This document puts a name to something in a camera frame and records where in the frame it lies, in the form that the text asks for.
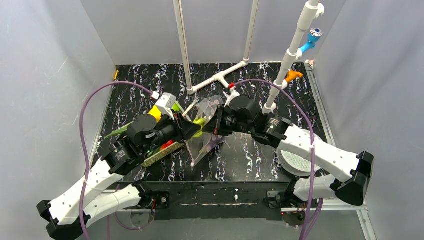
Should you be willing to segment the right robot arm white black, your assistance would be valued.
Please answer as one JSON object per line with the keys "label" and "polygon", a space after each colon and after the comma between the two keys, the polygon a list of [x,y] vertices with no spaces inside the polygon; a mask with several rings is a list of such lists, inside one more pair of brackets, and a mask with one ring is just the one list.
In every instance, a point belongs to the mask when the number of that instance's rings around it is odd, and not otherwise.
{"label": "right robot arm white black", "polygon": [[262,145],[282,148],[328,172],[315,179],[293,181],[286,198],[298,202],[338,198],[353,206],[364,203],[374,166],[371,153],[348,152],[312,137],[287,118],[263,114],[259,104],[246,95],[235,97],[227,105],[220,104],[202,131],[225,137],[234,132],[249,134]]}

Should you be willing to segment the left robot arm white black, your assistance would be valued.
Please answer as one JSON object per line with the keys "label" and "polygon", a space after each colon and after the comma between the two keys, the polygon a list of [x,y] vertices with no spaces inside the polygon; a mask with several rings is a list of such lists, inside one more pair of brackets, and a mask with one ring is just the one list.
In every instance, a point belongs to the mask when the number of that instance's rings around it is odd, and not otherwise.
{"label": "left robot arm white black", "polygon": [[84,177],[59,197],[37,205],[40,216],[48,221],[48,235],[54,240],[75,240],[93,223],[118,210],[143,203],[154,206],[160,195],[142,181],[100,195],[164,144],[188,141],[201,129],[201,125],[186,120],[180,112],[173,111],[159,121],[151,114],[138,116]]}

